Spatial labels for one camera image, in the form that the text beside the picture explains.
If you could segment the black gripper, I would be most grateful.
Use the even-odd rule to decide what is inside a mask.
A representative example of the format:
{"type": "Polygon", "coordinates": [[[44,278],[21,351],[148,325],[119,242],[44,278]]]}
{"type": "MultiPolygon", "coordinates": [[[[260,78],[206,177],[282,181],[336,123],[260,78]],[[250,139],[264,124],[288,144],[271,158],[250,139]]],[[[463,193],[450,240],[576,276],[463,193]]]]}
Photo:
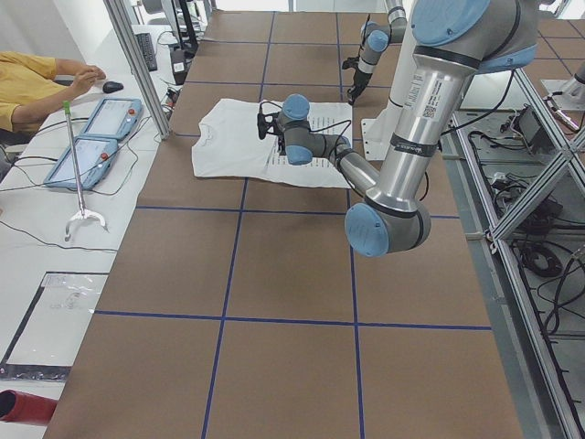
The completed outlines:
{"type": "Polygon", "coordinates": [[[278,152],[280,155],[285,155],[286,151],[286,145],[285,145],[285,141],[284,141],[284,137],[283,136],[278,136],[277,137],[277,144],[278,144],[278,152]]]}
{"type": "Polygon", "coordinates": [[[366,89],[371,79],[370,73],[365,73],[361,70],[355,70],[353,76],[353,85],[348,89],[347,102],[350,105],[354,105],[356,102],[355,97],[359,97],[366,89]]]}

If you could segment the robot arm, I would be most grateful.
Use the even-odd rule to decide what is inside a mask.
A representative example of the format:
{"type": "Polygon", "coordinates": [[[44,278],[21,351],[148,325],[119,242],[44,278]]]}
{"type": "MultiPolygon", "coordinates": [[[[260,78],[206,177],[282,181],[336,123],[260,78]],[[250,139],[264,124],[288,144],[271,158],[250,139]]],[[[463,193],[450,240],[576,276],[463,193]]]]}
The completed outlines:
{"type": "Polygon", "coordinates": [[[329,160],[363,200],[345,218],[351,247],[367,257],[404,252],[431,231],[429,211],[416,194],[441,134],[476,74],[515,70],[537,51],[536,1],[418,1],[408,21],[411,44],[402,45],[415,69],[388,151],[375,169],[341,134],[319,134],[307,116],[308,100],[293,94],[272,116],[271,128],[293,166],[329,160]]]}
{"type": "Polygon", "coordinates": [[[353,105],[367,88],[378,62],[392,43],[401,43],[407,27],[406,10],[401,1],[386,1],[388,23],[384,26],[368,17],[361,27],[361,42],[357,55],[342,63],[343,70],[353,70],[353,84],[346,93],[353,105]]]}

